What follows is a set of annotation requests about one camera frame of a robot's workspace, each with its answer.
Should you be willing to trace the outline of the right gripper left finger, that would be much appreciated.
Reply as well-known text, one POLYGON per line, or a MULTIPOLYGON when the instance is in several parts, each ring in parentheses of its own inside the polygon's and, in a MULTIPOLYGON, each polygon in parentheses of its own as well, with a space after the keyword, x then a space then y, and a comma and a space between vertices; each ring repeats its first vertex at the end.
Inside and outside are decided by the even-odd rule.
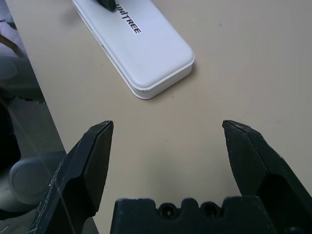
POLYGON ((28 227, 28 234, 80 234, 99 210, 114 124, 89 128, 61 160, 28 227))

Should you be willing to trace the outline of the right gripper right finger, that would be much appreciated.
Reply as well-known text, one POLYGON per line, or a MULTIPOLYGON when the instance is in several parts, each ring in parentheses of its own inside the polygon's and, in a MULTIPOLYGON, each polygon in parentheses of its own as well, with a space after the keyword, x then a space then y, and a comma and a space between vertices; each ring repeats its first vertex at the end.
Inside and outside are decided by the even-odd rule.
POLYGON ((284 158, 250 126, 225 120, 222 127, 240 193, 261 199, 279 234, 310 234, 312 197, 284 158))

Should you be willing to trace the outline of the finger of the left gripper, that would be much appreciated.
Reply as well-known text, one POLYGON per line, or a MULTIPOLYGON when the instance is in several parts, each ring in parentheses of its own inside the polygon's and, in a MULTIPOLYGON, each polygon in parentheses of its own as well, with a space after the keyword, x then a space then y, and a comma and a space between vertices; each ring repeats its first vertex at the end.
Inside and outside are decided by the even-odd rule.
POLYGON ((97 0, 97 2, 111 12, 115 11, 117 7, 115 0, 97 0))

